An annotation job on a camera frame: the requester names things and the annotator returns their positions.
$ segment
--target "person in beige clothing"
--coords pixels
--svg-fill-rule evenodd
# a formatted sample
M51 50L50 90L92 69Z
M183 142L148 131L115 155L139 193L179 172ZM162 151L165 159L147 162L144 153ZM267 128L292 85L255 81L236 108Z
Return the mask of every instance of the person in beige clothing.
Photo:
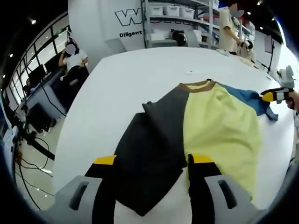
M232 20L231 12L237 12L238 4L231 4L230 7L225 7L220 11L220 38L219 48L229 51L237 52L237 46L242 41L236 35L236 28Z

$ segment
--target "white tabletop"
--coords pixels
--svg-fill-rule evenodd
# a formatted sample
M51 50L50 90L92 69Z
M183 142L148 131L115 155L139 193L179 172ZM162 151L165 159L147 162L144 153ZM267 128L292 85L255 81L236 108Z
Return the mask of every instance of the white tabletop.
M95 158L112 155L142 103L156 102L179 83L211 78L223 84L262 92L279 87L267 74L214 50L170 47L130 51L104 58L84 83L62 128L54 164L54 190L84 175ZM271 104L277 122L260 116L263 136L254 205L268 208L284 180L292 153L294 123L285 102ZM115 223L189 223L185 172L145 217L117 203Z

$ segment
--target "black logo lettering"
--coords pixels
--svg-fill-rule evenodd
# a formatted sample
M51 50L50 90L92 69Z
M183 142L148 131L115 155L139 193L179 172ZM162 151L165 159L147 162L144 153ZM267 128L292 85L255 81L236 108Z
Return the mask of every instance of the black logo lettering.
M142 34L142 31L120 33L120 37L132 37L133 35Z

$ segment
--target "blue fabric panel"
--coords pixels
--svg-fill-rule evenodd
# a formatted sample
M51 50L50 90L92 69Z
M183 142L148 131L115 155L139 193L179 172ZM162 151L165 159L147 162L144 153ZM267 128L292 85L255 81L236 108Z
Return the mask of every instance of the blue fabric panel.
M252 90L235 89L223 84L220 85L223 86L229 92L229 94L235 96L240 101L255 109L257 116L266 114L270 120L278 120L278 115L275 114L270 108L270 102L262 100L257 92Z

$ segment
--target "person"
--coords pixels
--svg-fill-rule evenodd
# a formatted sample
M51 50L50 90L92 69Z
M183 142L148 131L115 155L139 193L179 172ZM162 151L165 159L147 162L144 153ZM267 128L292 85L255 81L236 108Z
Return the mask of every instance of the person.
M294 104L294 110L299 111L299 93L297 92L290 92L289 96L291 99L286 100L286 104L288 108L292 108Z
M232 18L232 14L238 17L237 10L238 4L233 2L230 7L224 7L220 11L219 16L219 48L231 53L236 53L237 46L242 43L242 40L236 35L236 28Z
M87 54L80 49L73 40L70 40L67 43L66 49L63 49L61 52L58 62L60 67L66 66L67 68L66 75L63 77L63 79L65 77L67 77L69 80L74 80L77 78L81 82L84 82L89 75L85 66L88 63Z
M31 87L30 87L30 79L28 78L26 80L26 86L23 87L23 90L26 93L26 96L29 96L31 94Z

